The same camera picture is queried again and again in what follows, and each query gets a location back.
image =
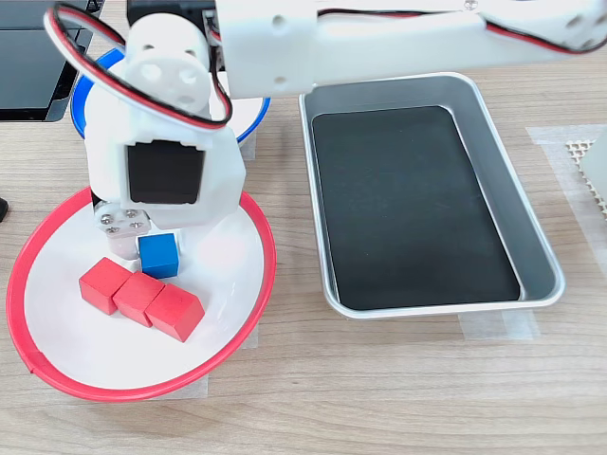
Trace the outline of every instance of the wooden block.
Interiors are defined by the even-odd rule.
[[[152,322],[145,316],[145,310],[163,288],[163,282],[145,273],[135,272],[116,293],[114,303],[127,318],[152,327]]]
[[[167,284],[145,314],[158,330],[184,342],[205,315],[205,310],[197,296]]]
[[[177,276],[179,251],[174,234],[145,235],[138,241],[143,273],[158,279]]]
[[[106,315],[112,315],[118,309],[112,298],[131,275],[126,268],[103,258],[80,278],[81,295]]]

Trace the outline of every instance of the red rim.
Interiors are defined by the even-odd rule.
[[[24,295],[29,270],[38,256],[38,253],[51,235],[53,235],[69,217],[87,204],[90,204],[90,202],[90,189],[86,188],[74,194],[52,211],[29,237],[21,250],[21,253],[19,253],[12,273],[10,274],[9,290],[7,293],[9,332],[17,352],[27,365],[29,371],[39,376],[43,381],[53,386],[55,389],[79,398],[105,402],[124,402],[144,400],[170,391],[176,391],[214,370],[236,351],[245,339],[247,339],[248,334],[255,328],[259,318],[264,313],[267,301],[272,292],[274,276],[276,274],[276,246],[274,245],[274,238],[272,237],[269,223],[262,210],[248,194],[243,192],[240,206],[253,221],[253,224],[259,232],[264,248],[264,277],[262,288],[259,292],[253,311],[238,334],[221,351],[205,363],[170,381],[139,389],[113,390],[84,385],[69,378],[51,365],[45,355],[38,350],[31,338],[26,322],[24,307]]]

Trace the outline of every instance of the black mat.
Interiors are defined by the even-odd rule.
[[[54,3],[0,0],[0,121],[57,121],[64,116],[78,72],[65,62],[44,30],[43,16]],[[94,12],[103,2],[66,3]],[[66,28],[86,50],[92,32],[74,23],[67,23]]]
[[[343,305],[368,310],[519,298],[447,110],[326,114],[312,127]]]

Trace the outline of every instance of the hole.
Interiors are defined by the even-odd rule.
[[[141,67],[141,75],[148,81],[157,81],[162,76],[162,70],[157,64],[145,64]]]
[[[280,14],[276,14],[272,19],[272,26],[278,31],[284,30],[286,27],[285,17],[281,16]]]
[[[286,85],[286,78],[279,76],[278,78],[276,78],[274,80],[274,83],[276,84],[276,86],[278,88],[283,89],[283,88],[285,88],[285,85]]]
[[[577,15],[576,17],[574,17],[572,20],[570,20],[567,23],[567,28],[573,28],[573,27],[577,26],[580,22],[581,22],[581,16]]]
[[[181,97],[177,98],[177,103],[181,106],[181,107],[188,107],[191,104],[193,104],[193,102],[195,101],[194,98],[192,97],[188,97],[187,95],[182,95]]]
[[[179,79],[188,85],[196,82],[196,73],[193,69],[182,69],[179,71]]]

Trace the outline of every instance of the blue rim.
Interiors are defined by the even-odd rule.
[[[117,64],[120,60],[124,58],[122,52],[117,49],[112,49],[109,52],[103,54],[98,60],[97,63],[103,66],[104,68],[109,68],[114,64]],[[74,127],[78,134],[84,139],[84,127],[86,126],[86,119],[84,118],[84,105],[86,104],[86,98],[88,98],[88,94],[93,88],[93,82],[82,76],[78,83],[76,84],[76,88],[74,88],[74,94],[72,95],[72,102],[70,107],[70,113],[72,116],[72,121],[74,123]],[[262,108],[257,115],[257,118],[253,123],[247,128],[247,130],[240,135],[237,139],[238,142],[242,142],[245,140],[255,128],[259,126],[264,117],[266,116],[267,109],[269,108],[270,98],[264,98],[264,102],[262,103]]]

